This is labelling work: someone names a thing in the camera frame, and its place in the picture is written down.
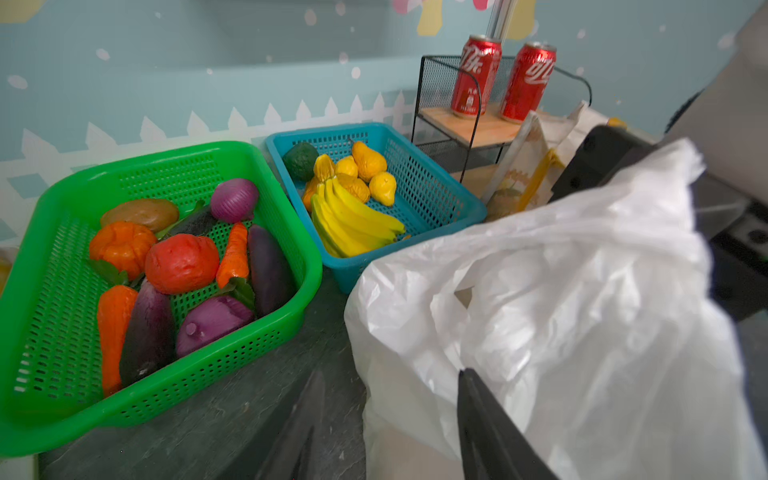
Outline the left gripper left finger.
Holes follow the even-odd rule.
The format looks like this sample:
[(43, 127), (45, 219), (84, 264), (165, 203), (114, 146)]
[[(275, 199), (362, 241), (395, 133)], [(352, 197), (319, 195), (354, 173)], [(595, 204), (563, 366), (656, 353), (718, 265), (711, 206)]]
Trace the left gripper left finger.
[(297, 380), (267, 422), (268, 453), (256, 479), (314, 479), (325, 382), (318, 370)]

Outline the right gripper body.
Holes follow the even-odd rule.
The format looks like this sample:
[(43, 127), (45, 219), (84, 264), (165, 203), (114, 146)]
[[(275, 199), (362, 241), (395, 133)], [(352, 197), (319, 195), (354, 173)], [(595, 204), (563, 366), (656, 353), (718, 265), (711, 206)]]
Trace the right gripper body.
[(621, 231), (689, 264), (734, 320), (767, 308), (767, 206), (708, 174), (694, 145), (660, 147), (618, 127), (597, 126), (552, 188), (553, 201), (624, 188)]

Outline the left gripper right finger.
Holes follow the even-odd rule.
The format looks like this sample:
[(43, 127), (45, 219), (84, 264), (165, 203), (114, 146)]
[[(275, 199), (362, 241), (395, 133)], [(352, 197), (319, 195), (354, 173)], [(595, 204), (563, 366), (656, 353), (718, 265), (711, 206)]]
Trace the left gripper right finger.
[(557, 479), (473, 369), (458, 376), (457, 419), (466, 479)]

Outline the white plastic grocery bag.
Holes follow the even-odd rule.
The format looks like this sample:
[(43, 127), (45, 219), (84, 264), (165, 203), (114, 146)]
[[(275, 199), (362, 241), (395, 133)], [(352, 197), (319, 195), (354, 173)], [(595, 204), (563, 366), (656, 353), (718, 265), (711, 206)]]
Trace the white plastic grocery bag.
[(371, 262), (344, 319), (371, 479), (459, 479), (475, 370), (563, 479), (763, 479), (735, 327), (588, 193)]

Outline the white canvas tote bag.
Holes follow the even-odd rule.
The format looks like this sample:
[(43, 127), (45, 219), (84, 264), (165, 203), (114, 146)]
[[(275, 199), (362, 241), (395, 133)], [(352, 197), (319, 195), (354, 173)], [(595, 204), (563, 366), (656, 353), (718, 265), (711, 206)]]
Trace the white canvas tote bag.
[(549, 203), (555, 183), (578, 147), (593, 128), (603, 125), (627, 127), (586, 102), (566, 117), (530, 112), (481, 196), (486, 220), (492, 222)]

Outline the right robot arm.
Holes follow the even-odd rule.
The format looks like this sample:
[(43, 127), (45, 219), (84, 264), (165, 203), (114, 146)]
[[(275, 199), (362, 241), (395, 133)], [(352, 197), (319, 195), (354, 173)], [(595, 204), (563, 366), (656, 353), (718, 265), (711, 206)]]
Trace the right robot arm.
[(767, 7), (736, 36), (736, 52), (651, 144), (617, 127), (593, 128), (553, 188), (554, 200), (606, 184), (620, 169), (681, 138), (703, 156), (692, 184), (697, 230), (709, 241), (711, 297), (735, 320), (767, 307)]

